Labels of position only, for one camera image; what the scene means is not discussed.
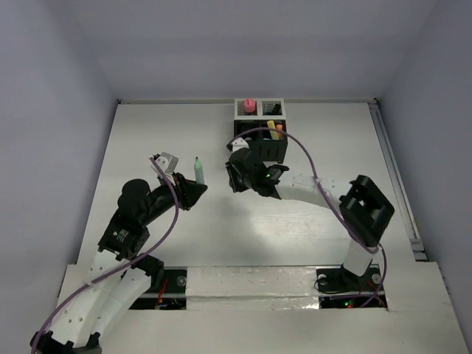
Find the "clear green highlighter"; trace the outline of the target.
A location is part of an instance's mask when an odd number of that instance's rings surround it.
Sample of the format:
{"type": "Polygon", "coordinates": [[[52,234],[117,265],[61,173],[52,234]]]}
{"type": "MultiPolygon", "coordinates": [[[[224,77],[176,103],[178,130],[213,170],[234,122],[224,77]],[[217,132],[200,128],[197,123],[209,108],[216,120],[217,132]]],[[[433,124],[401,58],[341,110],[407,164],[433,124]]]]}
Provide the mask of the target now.
{"type": "Polygon", "coordinates": [[[203,165],[197,156],[195,157],[195,162],[194,162],[194,174],[195,174],[195,181],[197,184],[205,184],[203,165]]]}

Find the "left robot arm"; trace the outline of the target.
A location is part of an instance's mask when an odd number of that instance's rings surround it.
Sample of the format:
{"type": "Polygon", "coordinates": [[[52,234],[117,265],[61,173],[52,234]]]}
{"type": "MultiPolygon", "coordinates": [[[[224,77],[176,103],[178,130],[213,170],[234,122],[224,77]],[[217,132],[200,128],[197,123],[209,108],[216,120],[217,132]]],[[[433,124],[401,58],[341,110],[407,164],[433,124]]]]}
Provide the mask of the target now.
{"type": "Polygon", "coordinates": [[[148,225],[169,209],[191,209],[207,186],[180,173],[159,182],[156,189],[142,179],[124,184],[83,284],[35,334],[33,353],[101,353],[129,307],[162,286],[164,263],[141,250],[150,237],[148,225]]]}

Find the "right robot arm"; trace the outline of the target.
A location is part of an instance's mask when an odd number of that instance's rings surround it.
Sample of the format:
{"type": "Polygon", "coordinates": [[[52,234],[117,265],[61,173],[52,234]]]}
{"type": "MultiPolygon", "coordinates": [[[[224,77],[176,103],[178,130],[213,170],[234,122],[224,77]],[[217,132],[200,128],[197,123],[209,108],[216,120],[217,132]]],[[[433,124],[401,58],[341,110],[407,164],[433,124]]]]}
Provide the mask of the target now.
{"type": "Polygon", "coordinates": [[[341,284],[356,289],[366,281],[367,269],[395,213],[370,177],[359,175],[348,182],[316,178],[281,164],[267,166],[248,148],[232,153],[226,170],[234,192],[253,190],[262,197],[301,201],[332,211],[351,237],[339,272],[341,284]]]}

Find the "clear blue-tip marker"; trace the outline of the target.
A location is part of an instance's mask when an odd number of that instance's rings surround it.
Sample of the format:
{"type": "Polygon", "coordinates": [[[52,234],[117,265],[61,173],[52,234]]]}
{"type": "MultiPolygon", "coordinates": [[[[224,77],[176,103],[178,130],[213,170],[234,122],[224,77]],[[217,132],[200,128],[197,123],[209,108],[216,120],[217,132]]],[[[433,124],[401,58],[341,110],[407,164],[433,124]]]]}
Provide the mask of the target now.
{"type": "Polygon", "coordinates": [[[275,115],[274,111],[276,108],[276,103],[267,103],[263,105],[263,113],[265,115],[275,115]]]}

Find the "pink bottle of pens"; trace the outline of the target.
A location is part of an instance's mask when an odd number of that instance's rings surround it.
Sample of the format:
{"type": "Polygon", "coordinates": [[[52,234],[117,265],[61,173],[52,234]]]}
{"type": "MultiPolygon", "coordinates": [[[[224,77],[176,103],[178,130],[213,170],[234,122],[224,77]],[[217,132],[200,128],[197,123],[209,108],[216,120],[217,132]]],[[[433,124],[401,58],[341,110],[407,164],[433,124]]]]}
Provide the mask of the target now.
{"type": "Polygon", "coordinates": [[[243,101],[243,114],[254,115],[257,113],[257,103],[252,98],[247,98],[243,101]]]}

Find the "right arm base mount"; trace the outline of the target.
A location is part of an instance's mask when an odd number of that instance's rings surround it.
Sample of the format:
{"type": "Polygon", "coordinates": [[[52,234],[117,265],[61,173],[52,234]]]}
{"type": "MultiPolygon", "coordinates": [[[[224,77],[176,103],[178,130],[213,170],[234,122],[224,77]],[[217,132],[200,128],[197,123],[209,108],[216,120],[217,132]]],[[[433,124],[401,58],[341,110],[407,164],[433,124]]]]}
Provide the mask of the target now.
{"type": "Polygon", "coordinates": [[[384,308],[387,300],[377,265],[371,265],[362,277],[339,268],[318,268],[313,284],[321,309],[384,308]]]}

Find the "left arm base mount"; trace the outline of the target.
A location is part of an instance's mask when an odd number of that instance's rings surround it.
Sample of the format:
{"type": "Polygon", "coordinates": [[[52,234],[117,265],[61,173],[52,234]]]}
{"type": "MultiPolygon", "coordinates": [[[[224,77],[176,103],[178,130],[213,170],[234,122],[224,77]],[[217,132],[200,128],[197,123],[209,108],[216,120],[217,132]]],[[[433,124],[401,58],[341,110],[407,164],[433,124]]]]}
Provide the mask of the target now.
{"type": "Polygon", "coordinates": [[[138,263],[153,270],[151,286],[130,306],[131,310],[185,310],[187,308],[187,268],[167,267],[159,260],[138,263]]]}

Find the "yellow marker cap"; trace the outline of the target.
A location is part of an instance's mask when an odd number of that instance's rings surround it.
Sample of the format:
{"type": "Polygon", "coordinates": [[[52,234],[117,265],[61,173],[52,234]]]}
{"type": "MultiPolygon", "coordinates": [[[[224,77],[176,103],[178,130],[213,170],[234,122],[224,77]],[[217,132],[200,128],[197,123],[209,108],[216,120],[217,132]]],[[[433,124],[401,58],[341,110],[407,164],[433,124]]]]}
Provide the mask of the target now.
{"type": "Polygon", "coordinates": [[[274,121],[273,120],[268,120],[266,123],[267,123],[268,128],[270,129],[270,132],[275,133],[276,132],[276,125],[275,125],[274,121]]]}

